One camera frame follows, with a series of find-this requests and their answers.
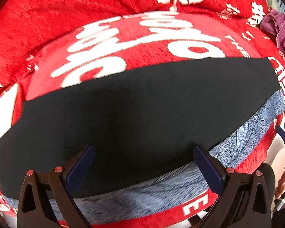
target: blue-gray cloth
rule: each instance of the blue-gray cloth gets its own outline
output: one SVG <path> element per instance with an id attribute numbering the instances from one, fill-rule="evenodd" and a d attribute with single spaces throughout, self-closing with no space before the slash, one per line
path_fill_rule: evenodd
<path id="1" fill-rule="evenodd" d="M 275 92 L 265 104 L 210 154 L 222 164 L 237 167 L 256 148 L 273 120 L 285 111 L 282 91 Z M 179 206 L 207 190 L 208 186 L 194 162 L 155 179 L 98 196 L 75 199 L 91 224 L 140 218 Z M 18 200 L 6 198 L 18 207 Z M 63 220 L 55 200 L 50 200 L 58 219 Z"/>

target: red screw head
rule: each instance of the red screw head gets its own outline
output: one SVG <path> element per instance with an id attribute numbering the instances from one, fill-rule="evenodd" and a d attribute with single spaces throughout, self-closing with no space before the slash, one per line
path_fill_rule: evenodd
<path id="1" fill-rule="evenodd" d="M 259 170 L 256 170 L 256 175 L 257 175 L 258 177 L 260 177 L 260 176 L 262 175 L 262 172 L 259 171 Z"/>
<path id="2" fill-rule="evenodd" d="M 234 169 L 232 167 L 227 167 L 226 171 L 230 174 L 232 174 L 234 172 Z"/>
<path id="3" fill-rule="evenodd" d="M 56 172 L 56 173 L 62 172 L 62 170 L 63 170 L 63 168 L 62 168 L 61 166 L 57 166 L 57 167 L 55 168 L 55 172 Z"/>
<path id="4" fill-rule="evenodd" d="M 28 170 L 28 171 L 26 172 L 26 174 L 27 174 L 28 176 L 31 176 L 33 173 L 34 173 L 33 170 Z"/>

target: purple cloth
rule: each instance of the purple cloth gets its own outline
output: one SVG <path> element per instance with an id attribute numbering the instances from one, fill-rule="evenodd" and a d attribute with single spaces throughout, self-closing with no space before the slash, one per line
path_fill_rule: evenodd
<path id="1" fill-rule="evenodd" d="M 285 14 L 272 9 L 261 21 L 260 29 L 277 35 L 277 47 L 285 54 Z"/>

